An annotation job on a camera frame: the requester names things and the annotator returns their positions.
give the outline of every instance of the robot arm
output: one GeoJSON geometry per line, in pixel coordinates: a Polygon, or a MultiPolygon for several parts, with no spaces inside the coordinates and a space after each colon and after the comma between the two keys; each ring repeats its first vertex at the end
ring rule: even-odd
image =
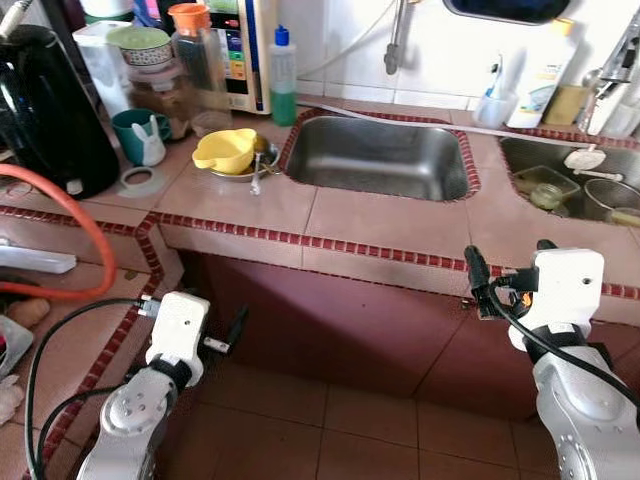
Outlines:
{"type": "Polygon", "coordinates": [[[154,451],[178,395],[202,377],[197,348],[208,310],[209,302],[186,293],[164,296],[146,353],[148,365],[102,406],[100,435],[78,479],[152,478],[154,451]]]}
{"type": "MultiPolygon", "coordinates": [[[[498,316],[482,255],[477,248],[468,247],[465,256],[480,316],[498,316]]],[[[536,252],[532,268],[498,280],[511,288],[509,311],[522,325],[560,350],[614,376],[601,350],[586,342],[591,316],[600,302],[603,269],[604,260],[596,252],[552,248],[536,252]]],[[[509,338],[535,365],[537,409],[556,445],[562,479],[638,478],[636,405],[600,378],[540,348],[513,326],[509,338]]]]}

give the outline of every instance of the teal mug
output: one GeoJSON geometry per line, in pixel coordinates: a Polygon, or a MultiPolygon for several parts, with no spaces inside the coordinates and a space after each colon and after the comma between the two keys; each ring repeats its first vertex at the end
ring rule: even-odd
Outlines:
{"type": "Polygon", "coordinates": [[[111,125],[124,154],[134,165],[153,167],[164,158],[166,150],[162,142],[171,137],[166,116],[146,108],[134,108],[117,114],[111,119],[111,125]]]}

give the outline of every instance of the stainless steel sink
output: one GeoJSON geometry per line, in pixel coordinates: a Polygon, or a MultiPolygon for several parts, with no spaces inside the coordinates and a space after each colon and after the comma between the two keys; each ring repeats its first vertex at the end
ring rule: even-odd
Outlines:
{"type": "Polygon", "coordinates": [[[469,191],[452,133],[357,118],[304,122],[285,171],[311,185],[423,200],[455,200],[469,191]]]}
{"type": "MultiPolygon", "coordinates": [[[[593,177],[574,175],[573,170],[564,166],[564,159],[574,148],[547,145],[544,143],[514,138],[505,138],[500,142],[507,163],[512,173],[518,173],[537,165],[546,165],[565,177],[573,180],[581,187],[593,177]]],[[[623,183],[640,190],[640,152],[618,148],[603,148],[606,160],[594,171],[603,173],[621,173],[623,183]]],[[[566,215],[573,218],[591,218],[585,211],[585,195],[581,189],[572,195],[564,204],[566,215]]]]}

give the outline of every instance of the white ceramic rabbit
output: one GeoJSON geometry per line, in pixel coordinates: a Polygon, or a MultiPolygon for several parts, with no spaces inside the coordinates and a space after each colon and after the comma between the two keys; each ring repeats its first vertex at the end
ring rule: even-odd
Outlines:
{"type": "Polygon", "coordinates": [[[167,149],[160,138],[160,129],[158,128],[158,119],[155,115],[149,118],[151,123],[151,135],[147,134],[144,128],[137,123],[131,125],[133,133],[142,142],[143,155],[142,165],[145,167],[153,167],[159,164],[167,153],[167,149]]]}

